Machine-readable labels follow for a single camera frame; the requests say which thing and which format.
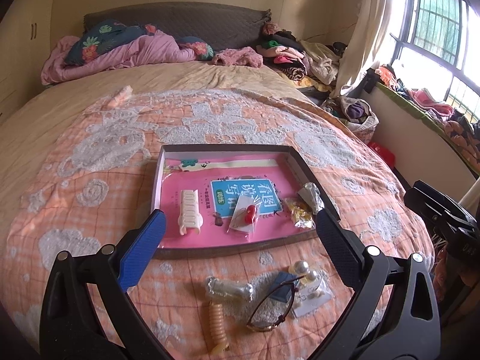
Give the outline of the pearl bow earrings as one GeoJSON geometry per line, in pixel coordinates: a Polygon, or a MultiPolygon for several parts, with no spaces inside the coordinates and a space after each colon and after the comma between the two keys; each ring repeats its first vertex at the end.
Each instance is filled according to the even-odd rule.
{"type": "Polygon", "coordinates": [[[300,277],[293,305],[295,318],[312,314],[331,300],[332,292],[326,283],[326,273],[319,267],[299,260],[288,268],[288,272],[300,277]]]}

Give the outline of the white plastic hair claw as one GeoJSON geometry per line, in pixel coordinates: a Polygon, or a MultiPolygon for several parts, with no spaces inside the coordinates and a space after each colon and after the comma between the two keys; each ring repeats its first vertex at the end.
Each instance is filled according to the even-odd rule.
{"type": "Polygon", "coordinates": [[[203,217],[199,210],[199,194],[197,190],[181,191],[180,214],[178,217],[179,233],[185,236],[189,230],[201,233],[203,217]]]}

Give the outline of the silver foil packet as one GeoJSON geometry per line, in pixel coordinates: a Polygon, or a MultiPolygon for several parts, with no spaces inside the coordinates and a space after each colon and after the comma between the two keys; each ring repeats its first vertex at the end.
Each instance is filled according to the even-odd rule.
{"type": "Polygon", "coordinates": [[[320,189],[313,183],[308,182],[298,191],[298,195],[304,200],[304,202],[311,208],[314,215],[318,214],[325,208],[320,189]]]}

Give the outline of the blue jewelry box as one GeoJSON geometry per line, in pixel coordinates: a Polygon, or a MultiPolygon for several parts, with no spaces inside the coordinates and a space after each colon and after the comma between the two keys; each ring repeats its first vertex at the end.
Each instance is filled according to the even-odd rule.
{"type": "Polygon", "coordinates": [[[297,275],[290,274],[288,272],[279,272],[272,282],[268,296],[272,300],[282,303],[288,303],[292,297],[292,287],[297,287],[299,278],[297,275]]]}

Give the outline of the red earrings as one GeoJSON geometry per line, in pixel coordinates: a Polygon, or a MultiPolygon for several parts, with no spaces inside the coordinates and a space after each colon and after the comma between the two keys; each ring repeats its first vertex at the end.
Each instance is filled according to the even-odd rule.
{"type": "Polygon", "coordinates": [[[251,197],[241,194],[233,211],[228,231],[245,237],[250,236],[260,217],[261,200],[258,196],[251,197]]]}

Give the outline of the orange spiral hair clip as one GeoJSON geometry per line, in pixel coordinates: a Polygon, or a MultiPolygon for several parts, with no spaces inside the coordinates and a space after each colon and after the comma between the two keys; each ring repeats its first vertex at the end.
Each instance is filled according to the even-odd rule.
{"type": "Polygon", "coordinates": [[[223,305],[210,302],[208,307],[209,329],[213,343],[211,355],[217,355],[230,347],[230,342],[224,328],[223,305]]]}

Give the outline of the clothes on window sill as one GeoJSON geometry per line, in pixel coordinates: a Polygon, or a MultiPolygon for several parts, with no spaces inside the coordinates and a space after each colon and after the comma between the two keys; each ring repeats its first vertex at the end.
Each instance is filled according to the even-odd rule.
{"type": "Polygon", "coordinates": [[[442,137],[476,174],[479,173],[479,119],[433,100],[426,88],[408,89],[389,65],[368,70],[366,87],[377,87],[413,118],[442,137]]]}

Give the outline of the red container on floor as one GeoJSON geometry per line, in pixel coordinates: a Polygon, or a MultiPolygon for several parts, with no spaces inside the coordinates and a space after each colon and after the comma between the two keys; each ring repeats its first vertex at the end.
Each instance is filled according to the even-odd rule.
{"type": "Polygon", "coordinates": [[[395,155],[390,152],[386,147],[374,141],[370,141],[368,143],[368,147],[372,151],[374,151],[390,169],[395,168],[395,155]]]}

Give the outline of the bag of clothes on floor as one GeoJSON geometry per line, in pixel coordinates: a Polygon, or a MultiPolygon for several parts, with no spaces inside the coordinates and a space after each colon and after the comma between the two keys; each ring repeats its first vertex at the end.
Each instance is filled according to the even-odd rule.
{"type": "Polygon", "coordinates": [[[332,108],[340,121],[364,144],[372,141],[379,119],[368,102],[360,98],[337,97],[332,108]]]}

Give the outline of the pink crumpled quilt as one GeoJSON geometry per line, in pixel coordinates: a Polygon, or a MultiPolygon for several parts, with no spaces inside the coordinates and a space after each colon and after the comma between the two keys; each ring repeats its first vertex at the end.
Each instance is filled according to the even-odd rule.
{"type": "Polygon", "coordinates": [[[157,30],[154,35],[142,35],[83,66],[67,66],[65,58],[79,40],[80,38],[75,36],[66,36],[58,41],[41,69],[40,80],[43,86],[76,80],[107,70],[196,60],[192,49],[181,49],[172,36],[157,30]]]}

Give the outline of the dark floral pillow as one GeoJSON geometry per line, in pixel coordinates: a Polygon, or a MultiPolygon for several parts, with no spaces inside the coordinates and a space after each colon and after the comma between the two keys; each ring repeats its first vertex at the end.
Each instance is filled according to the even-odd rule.
{"type": "MultiPolygon", "coordinates": [[[[83,66],[141,36],[153,37],[158,32],[154,24],[127,26],[116,19],[106,19],[84,33],[72,46],[64,62],[69,66],[83,66]]],[[[181,37],[174,42],[180,50],[193,50],[197,60],[210,61],[215,55],[212,47],[197,37],[181,37]]]]}

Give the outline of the pink fuzzy garment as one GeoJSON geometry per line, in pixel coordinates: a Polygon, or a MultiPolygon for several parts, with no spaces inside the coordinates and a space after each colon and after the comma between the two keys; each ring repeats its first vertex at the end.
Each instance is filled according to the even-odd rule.
{"type": "Polygon", "coordinates": [[[216,53],[211,63],[218,66],[245,66],[250,68],[261,68],[263,57],[251,47],[241,49],[224,49],[216,53]]]}

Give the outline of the dark grey headboard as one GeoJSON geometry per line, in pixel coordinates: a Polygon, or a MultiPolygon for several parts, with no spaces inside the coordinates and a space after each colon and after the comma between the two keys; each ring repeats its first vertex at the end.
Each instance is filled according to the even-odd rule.
{"type": "Polygon", "coordinates": [[[152,2],[117,7],[84,16],[85,31],[108,19],[122,24],[153,24],[176,39],[195,37],[215,51],[254,47],[272,12],[209,2],[152,2]]]}

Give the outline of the cream wardrobe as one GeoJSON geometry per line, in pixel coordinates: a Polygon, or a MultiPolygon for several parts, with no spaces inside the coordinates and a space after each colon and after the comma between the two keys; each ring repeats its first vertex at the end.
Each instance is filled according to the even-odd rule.
{"type": "Polygon", "coordinates": [[[42,91],[53,0],[13,0],[1,20],[1,122],[42,91]]]}

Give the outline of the cream window curtain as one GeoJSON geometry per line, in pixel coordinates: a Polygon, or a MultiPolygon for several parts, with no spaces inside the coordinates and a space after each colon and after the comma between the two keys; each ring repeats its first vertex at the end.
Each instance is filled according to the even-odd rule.
{"type": "Polygon", "coordinates": [[[362,0],[351,41],[340,60],[331,98],[346,94],[375,61],[388,30],[393,0],[362,0]]]}

